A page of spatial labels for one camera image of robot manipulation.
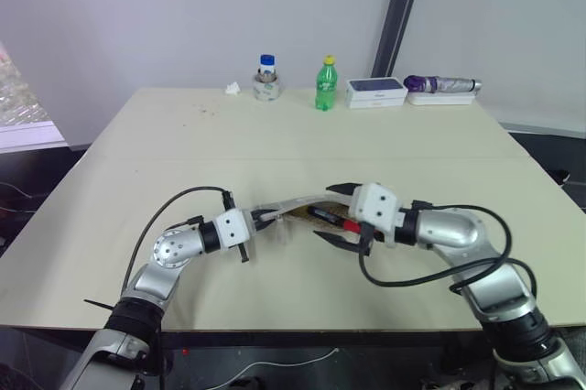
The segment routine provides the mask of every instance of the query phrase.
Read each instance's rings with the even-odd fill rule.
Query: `table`
[[[272,103],[248,92],[137,92],[50,194],[0,259],[0,324],[96,329],[114,304],[136,237],[155,210],[190,186],[214,184],[249,207],[377,181],[406,202],[475,203],[509,223],[512,256],[539,282],[555,325],[586,322],[586,216],[478,103],[312,109],[311,90]],[[162,230],[222,210],[218,194],[173,204],[147,235],[136,268]],[[486,220],[497,248],[498,225]],[[279,237],[285,235],[285,242]],[[360,273],[354,254],[303,224],[271,227],[238,251],[194,260],[163,320],[166,330],[467,330],[478,323],[449,279],[386,289]],[[368,261],[384,278],[436,272],[431,252],[378,245]]]

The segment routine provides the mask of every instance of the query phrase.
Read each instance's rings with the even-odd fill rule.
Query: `white tissue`
[[[240,92],[240,87],[238,86],[238,83],[235,81],[226,86],[225,92],[226,94],[236,95],[238,92]]]

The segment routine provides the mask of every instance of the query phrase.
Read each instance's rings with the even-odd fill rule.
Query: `white cable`
[[[9,182],[3,182],[0,181],[0,186],[7,186],[7,187],[11,187],[12,189],[16,190],[17,192],[25,195],[27,198],[32,198],[32,195],[29,195],[28,193],[24,192],[23,190],[19,189],[17,186],[15,186],[14,184],[10,184]]]
[[[328,359],[333,354],[338,353],[339,351],[340,351],[340,349],[338,349],[337,347],[334,347],[329,353],[326,353],[325,355],[321,356],[320,358],[316,358],[314,360],[309,360],[309,361],[304,361],[303,363],[291,363],[291,364],[287,364],[287,363],[269,363],[267,361],[258,361],[256,363],[248,364],[244,369],[242,369],[240,372],[238,372],[237,374],[235,374],[232,378],[230,378],[225,383],[220,384],[220,385],[216,385],[215,387],[208,387],[205,390],[218,390],[218,388],[222,388],[222,387],[228,385],[234,379],[236,379],[237,377],[241,376],[242,374],[244,374],[244,372],[246,372],[247,370],[253,368],[255,365],[272,365],[273,367],[300,367],[301,365],[307,365],[307,364],[317,363],[318,361],[323,361],[325,359]]]
[[[4,211],[10,211],[12,213],[36,213],[36,210],[15,210],[15,209],[9,209],[7,207],[0,207],[0,210],[4,210]]]

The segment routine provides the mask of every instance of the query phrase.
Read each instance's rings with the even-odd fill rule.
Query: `robotic arm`
[[[236,209],[231,201],[227,203],[231,208],[210,222],[199,217],[195,218],[197,227],[166,230],[157,239],[148,264],[128,284],[104,329],[96,331],[61,390],[144,388],[137,373],[158,370],[152,362],[157,357],[154,350],[160,321],[187,263],[204,253],[235,246],[245,262],[244,242],[299,205],[321,200],[349,205],[350,215],[361,225],[360,243],[353,245],[335,234],[319,235],[335,246],[359,253],[361,264],[370,252],[374,230],[382,232],[388,243],[430,249],[453,267],[500,256],[491,246],[482,221],[469,211],[428,210],[415,203],[413,208],[405,209],[391,190],[378,184],[341,184],[328,189],[336,193],[253,211]],[[465,284],[484,270],[486,265],[478,265],[453,277]],[[492,274],[464,286],[461,294],[494,346],[496,361],[518,383],[568,381],[573,385],[568,388],[586,390],[586,376],[564,341],[549,327],[535,298],[511,265],[501,265]]]

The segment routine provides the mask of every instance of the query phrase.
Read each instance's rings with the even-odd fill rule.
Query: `black floor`
[[[584,140],[550,135],[513,134],[532,157],[550,171],[566,169],[570,179],[564,190],[583,209],[586,208],[586,142]],[[0,206],[13,210],[35,210],[57,186],[83,152],[71,152],[68,148],[45,149],[0,155],[0,181],[18,186],[31,198],[7,186],[0,186]],[[0,256],[29,220],[26,212],[0,211]],[[257,361],[282,363],[305,362],[330,351],[335,346],[340,351],[326,360],[300,367],[272,367],[257,365],[246,375],[259,376],[266,389],[416,389],[421,388],[421,378],[427,377],[442,383],[458,379],[478,379],[489,374],[490,363],[479,362],[488,358],[486,344],[478,340],[478,333],[464,332],[457,336],[446,335],[438,342],[438,334],[431,333],[426,342],[418,337],[413,345],[403,339],[398,345],[391,338],[369,339],[368,343],[352,344],[344,337],[341,343],[331,340],[331,347],[211,347],[210,337],[191,339],[184,351],[177,344],[177,336],[167,349],[173,364],[167,376],[167,388],[200,390],[227,381],[242,368]],[[1,364],[19,370],[31,377],[37,387],[57,389],[79,352],[63,342],[48,341],[35,332],[0,329],[0,389],[21,388],[2,381]],[[584,351],[584,342],[578,349]],[[478,363],[475,368],[463,365]],[[156,389],[157,381],[147,379],[147,388]]]

